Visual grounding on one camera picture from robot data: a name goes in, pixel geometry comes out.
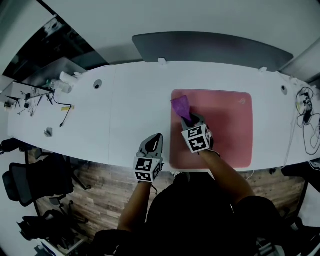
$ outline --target person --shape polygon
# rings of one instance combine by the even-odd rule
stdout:
[[[117,230],[95,235],[91,255],[243,255],[257,253],[257,238],[294,255],[295,237],[274,204],[255,196],[248,182],[214,151],[199,153],[208,173],[176,175],[153,200],[140,181]]]

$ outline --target white wall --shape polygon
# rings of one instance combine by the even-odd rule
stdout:
[[[302,81],[320,73],[320,39],[286,66],[282,72]]]
[[[0,143],[9,139],[7,135],[8,113],[0,107]],[[24,216],[37,216],[34,205],[23,207],[19,202],[9,200],[2,175],[9,170],[10,163],[25,163],[24,153],[19,149],[0,155],[0,247],[7,256],[34,256],[36,242],[27,241],[20,234],[17,222]]]
[[[52,18],[36,0],[4,0],[0,6],[0,75],[25,43]]]
[[[132,36],[199,31],[256,40],[295,57],[320,37],[317,0],[44,0],[107,62],[140,59]]]

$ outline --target black shirt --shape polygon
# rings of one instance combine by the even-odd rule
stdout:
[[[250,196],[232,209],[215,180],[197,173],[190,182],[178,175],[154,199],[139,232],[98,232],[90,255],[249,256],[257,252],[257,238],[280,245],[290,254],[292,231],[271,201]]]

